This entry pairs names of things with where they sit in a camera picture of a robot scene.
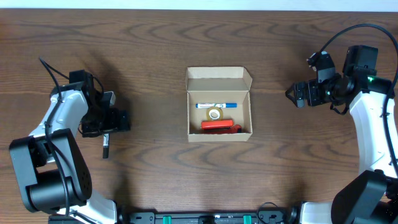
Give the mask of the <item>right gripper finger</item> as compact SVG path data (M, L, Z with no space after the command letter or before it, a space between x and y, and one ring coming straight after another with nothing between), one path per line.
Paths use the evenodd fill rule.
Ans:
M303 108L305 106L304 98L302 96L292 96L290 93L286 93L285 96L297 107Z
M297 84L296 84L296 83L293 83L293 84L285 91L285 94L286 94L286 95L294 95L295 92L296 92L296 86L297 86Z

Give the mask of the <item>black capped marker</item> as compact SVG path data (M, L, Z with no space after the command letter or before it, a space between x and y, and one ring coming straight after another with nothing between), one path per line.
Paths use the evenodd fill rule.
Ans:
M109 134L103 135L103 159L109 157Z

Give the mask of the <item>red box cutter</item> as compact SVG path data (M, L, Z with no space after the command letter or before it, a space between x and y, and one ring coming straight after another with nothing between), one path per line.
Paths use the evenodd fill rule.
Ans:
M236 134L242 133L241 125L234 125L228 128L220 128L220 129L206 129L204 131L205 134Z

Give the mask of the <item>blue capped whiteboard marker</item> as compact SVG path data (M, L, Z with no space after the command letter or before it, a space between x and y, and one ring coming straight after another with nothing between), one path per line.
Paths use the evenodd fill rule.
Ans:
M236 103L197 103L195 108L236 108L238 105Z

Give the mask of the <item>clear yellow tape roll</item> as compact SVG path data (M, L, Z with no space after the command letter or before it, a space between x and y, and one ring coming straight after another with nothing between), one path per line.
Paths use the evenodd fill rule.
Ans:
M206 118L208 121L216 121L223 119L223 111L219 107L210 107L206 111Z

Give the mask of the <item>brown cardboard box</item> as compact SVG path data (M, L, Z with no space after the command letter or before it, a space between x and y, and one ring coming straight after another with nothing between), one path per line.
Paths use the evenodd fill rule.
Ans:
M244 67L188 67L187 136L189 142L247 141L252 135L252 78ZM236 108L221 108L223 119L232 119L242 127L242 133L205 134L201 122L207 121L207 108L195 108L197 103L236 103Z

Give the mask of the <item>red black stapler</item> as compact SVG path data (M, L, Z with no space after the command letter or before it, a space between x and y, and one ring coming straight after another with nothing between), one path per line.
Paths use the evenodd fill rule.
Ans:
M224 128L231 128L234 126L234 122L232 119L226 120L213 120L213 121L202 121L201 128L203 130L209 129L224 129Z

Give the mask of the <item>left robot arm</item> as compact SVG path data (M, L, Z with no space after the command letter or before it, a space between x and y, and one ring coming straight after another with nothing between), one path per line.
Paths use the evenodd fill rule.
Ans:
M56 86L40 124L9 145L22 202L30 212L65 215L82 223L117 223L116 203L94 190L88 166L76 143L129 131L126 110L114 107L112 91L98 91L97 79L84 70L69 73L67 85Z

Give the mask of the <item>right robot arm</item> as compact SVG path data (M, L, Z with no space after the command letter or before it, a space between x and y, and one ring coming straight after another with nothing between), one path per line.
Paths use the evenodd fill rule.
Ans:
M378 49L349 47L343 72L330 54L314 53L307 60L317 77L294 83L286 97L298 108L343 105L354 121L359 149L359 175L332 202L304 202L298 223L397 223L397 173L391 157L397 155L394 94L391 81L377 77Z

